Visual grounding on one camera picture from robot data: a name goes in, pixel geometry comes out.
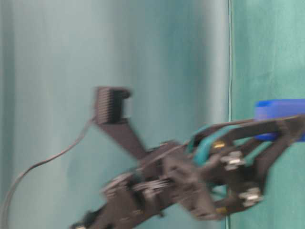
teal curtain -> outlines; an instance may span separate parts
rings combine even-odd
[[[18,173],[76,138],[98,85],[133,90],[147,147],[227,121],[227,0],[2,0],[1,199]],[[137,163],[93,127],[72,151],[33,170],[13,199],[12,229],[67,228],[104,203],[100,188]],[[224,228],[180,206],[139,228]]]
[[[305,2],[232,0],[232,117],[254,104],[305,98]],[[271,169],[263,203],[231,217],[233,229],[305,228],[305,145],[285,151]]]

blue block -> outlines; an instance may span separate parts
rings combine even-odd
[[[300,114],[305,114],[305,99],[267,100],[260,101],[255,106],[256,121],[289,117]],[[263,134],[257,136],[257,138],[263,141],[274,141],[276,139],[276,134]],[[305,141],[305,134],[299,141]]]

black cable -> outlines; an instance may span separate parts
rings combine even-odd
[[[18,184],[21,182],[21,180],[34,168],[42,166],[58,157],[60,157],[61,155],[67,153],[69,150],[71,150],[73,147],[75,147],[86,135],[88,128],[90,127],[90,125],[92,124],[92,122],[94,121],[95,117],[89,119],[85,125],[85,127],[82,129],[79,137],[75,140],[75,142],[68,146],[68,148],[62,150],[60,153],[51,156],[50,158],[38,162],[34,165],[32,165],[31,167],[29,167],[28,169],[26,169],[25,171],[23,171],[22,173],[20,173],[15,182],[12,184],[12,186],[10,187],[5,199],[4,199],[4,204],[2,207],[2,211],[1,211],[1,229],[9,229],[9,225],[8,225],[8,214],[9,214],[9,209],[10,209],[10,204],[11,204],[11,200],[12,197],[17,189]]]

mounting hole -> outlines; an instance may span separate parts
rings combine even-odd
[[[113,229],[113,228],[114,228],[114,225],[110,223],[104,229]]]

metal screw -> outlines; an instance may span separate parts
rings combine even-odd
[[[244,165],[245,160],[242,158],[243,153],[241,151],[230,152],[229,155],[220,158],[221,162],[226,163],[225,170],[237,169],[238,166]]]
[[[213,148],[218,149],[225,146],[225,143],[223,141],[214,142]]]
[[[239,198],[245,199],[243,205],[251,207],[263,200],[261,190],[258,187],[249,188],[246,192],[239,194]]]

